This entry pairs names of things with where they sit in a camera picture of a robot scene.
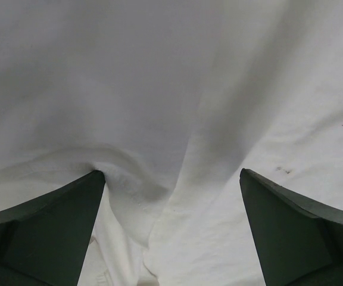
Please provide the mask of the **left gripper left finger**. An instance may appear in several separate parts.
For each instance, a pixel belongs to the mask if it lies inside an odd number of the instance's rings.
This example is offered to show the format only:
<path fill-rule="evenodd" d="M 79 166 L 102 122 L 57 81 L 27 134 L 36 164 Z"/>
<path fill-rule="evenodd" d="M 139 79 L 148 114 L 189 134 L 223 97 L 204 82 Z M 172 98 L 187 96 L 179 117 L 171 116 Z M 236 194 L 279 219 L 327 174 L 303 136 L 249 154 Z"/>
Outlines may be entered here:
<path fill-rule="evenodd" d="M 0 285 L 77 285 L 104 185 L 95 170 L 0 211 Z"/>

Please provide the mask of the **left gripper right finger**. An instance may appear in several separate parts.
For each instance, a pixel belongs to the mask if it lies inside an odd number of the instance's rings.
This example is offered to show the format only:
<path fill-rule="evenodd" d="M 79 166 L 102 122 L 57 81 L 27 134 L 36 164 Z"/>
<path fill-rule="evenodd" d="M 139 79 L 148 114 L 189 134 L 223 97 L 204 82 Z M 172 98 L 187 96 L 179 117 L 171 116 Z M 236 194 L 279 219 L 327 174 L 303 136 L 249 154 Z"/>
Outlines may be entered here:
<path fill-rule="evenodd" d="M 343 285 L 343 211 L 242 169 L 242 199 L 266 285 Z"/>

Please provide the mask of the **cream white t shirt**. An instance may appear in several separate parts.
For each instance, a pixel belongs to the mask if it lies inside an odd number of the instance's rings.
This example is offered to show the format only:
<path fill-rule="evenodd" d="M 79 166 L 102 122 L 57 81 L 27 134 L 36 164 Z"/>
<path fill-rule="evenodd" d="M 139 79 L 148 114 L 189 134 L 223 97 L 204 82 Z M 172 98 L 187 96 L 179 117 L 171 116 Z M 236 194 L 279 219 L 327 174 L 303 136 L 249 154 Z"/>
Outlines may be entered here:
<path fill-rule="evenodd" d="M 263 285 L 243 168 L 343 210 L 343 1 L 0 1 L 0 210 L 102 171 L 80 285 Z"/>

